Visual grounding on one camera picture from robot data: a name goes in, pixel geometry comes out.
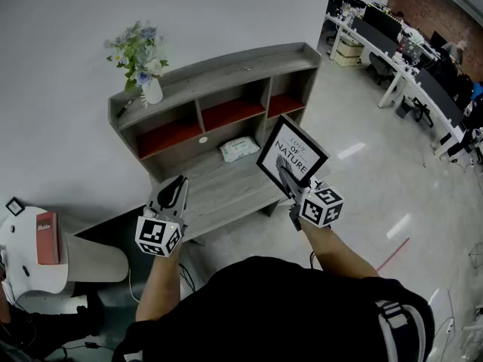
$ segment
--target cube with fiducial markers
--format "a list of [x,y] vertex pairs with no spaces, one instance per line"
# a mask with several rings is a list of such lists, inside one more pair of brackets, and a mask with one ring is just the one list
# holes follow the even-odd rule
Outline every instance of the cube with fiducial markers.
[[308,193],[300,205],[299,216],[319,228],[339,219],[344,199],[332,186]]
[[183,234],[175,222],[138,217],[135,241],[149,255],[169,257]]

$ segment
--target picture frame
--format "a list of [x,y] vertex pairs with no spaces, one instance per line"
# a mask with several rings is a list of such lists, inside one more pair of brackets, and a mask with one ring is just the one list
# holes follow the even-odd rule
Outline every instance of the picture frame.
[[285,160],[289,160],[289,164],[294,166],[292,173],[301,183],[310,183],[312,176],[330,158],[298,124],[288,116],[280,115],[260,153],[257,165],[288,197],[290,196],[278,177],[278,171],[274,170],[274,160],[279,155],[284,155]]
[[25,210],[25,207],[22,205],[22,203],[15,197],[13,197],[5,206],[14,216],[18,216]]

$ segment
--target red shelf surface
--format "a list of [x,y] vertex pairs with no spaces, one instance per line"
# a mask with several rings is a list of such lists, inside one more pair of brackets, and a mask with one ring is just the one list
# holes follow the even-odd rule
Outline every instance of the red shelf surface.
[[276,117],[286,112],[293,112],[294,110],[303,109],[305,105],[299,100],[289,97],[287,94],[276,95],[270,98],[269,116],[268,118]]
[[143,159],[177,143],[202,134],[196,118],[181,118],[139,135],[137,151]]
[[238,98],[202,111],[206,131],[263,114],[262,105]]

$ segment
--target red line on floor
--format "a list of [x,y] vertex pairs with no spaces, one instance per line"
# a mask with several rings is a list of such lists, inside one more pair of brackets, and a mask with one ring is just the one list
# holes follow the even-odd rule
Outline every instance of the red line on floor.
[[395,255],[396,255],[396,254],[397,254],[397,252],[399,252],[399,250],[400,250],[401,248],[403,248],[403,246],[404,246],[404,245],[405,245],[405,244],[406,244],[408,241],[409,241],[409,238],[407,238],[406,240],[404,240],[404,241],[402,242],[402,244],[401,244],[401,245],[398,247],[398,249],[397,249],[397,250],[395,250],[395,251],[392,253],[392,255],[391,255],[390,257],[388,257],[388,258],[386,259],[386,261],[385,261],[383,264],[381,264],[381,265],[380,265],[380,267],[379,267],[379,268],[378,268],[376,271],[377,271],[377,272],[379,272],[379,270],[381,270],[381,268],[382,268],[382,267],[384,267],[384,266],[385,266],[385,265],[386,265],[386,264],[387,264],[387,263],[388,263],[388,262],[389,262],[389,261],[390,261],[390,260],[391,260],[391,259],[392,259],[392,258],[393,258]]

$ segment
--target green leaf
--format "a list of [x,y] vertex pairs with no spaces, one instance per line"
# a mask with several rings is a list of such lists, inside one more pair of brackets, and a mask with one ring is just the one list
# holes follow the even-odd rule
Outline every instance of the green leaf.
[[126,85],[124,86],[124,91],[131,91],[135,87],[136,87],[136,81],[132,81],[128,79],[126,81]]

